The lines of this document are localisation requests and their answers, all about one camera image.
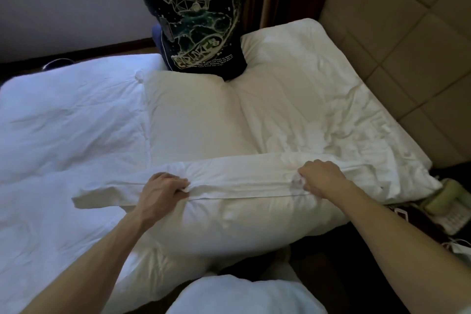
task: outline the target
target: white duvet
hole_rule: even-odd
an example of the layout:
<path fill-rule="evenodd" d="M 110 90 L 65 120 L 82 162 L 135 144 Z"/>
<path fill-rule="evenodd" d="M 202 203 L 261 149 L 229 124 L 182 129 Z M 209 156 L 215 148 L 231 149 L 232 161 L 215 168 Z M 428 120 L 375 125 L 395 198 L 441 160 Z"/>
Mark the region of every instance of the white duvet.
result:
<path fill-rule="evenodd" d="M 245 36 L 243 47 L 249 67 L 230 85 L 258 152 L 333 154 L 395 168 L 401 186 L 418 184 L 430 161 L 320 24 L 260 30 Z M 150 124 L 136 75 L 159 69 L 160 55 L 109 57 L 15 78 L 0 89 L 0 312 L 19 312 L 122 218 L 119 208 L 75 209 L 70 197 L 90 182 L 150 167 Z M 206 258 L 169 258 L 149 241 L 134 248 L 106 312 L 159 299 L 209 265 Z M 137 285 L 143 278 L 151 285 Z"/>

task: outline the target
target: graphic print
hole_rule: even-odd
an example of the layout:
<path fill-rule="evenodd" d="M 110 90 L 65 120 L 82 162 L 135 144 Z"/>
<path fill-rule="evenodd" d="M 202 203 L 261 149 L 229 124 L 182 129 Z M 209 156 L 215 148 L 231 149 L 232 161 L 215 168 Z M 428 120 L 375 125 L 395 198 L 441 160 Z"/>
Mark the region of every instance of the graphic print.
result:
<path fill-rule="evenodd" d="M 178 40 L 180 50 L 171 58 L 180 68 L 194 67 L 218 55 L 239 21 L 241 0 L 231 0 L 232 15 L 211 12 L 211 0 L 163 0 L 181 17 L 170 23 L 160 17 L 162 31 L 170 42 Z"/>

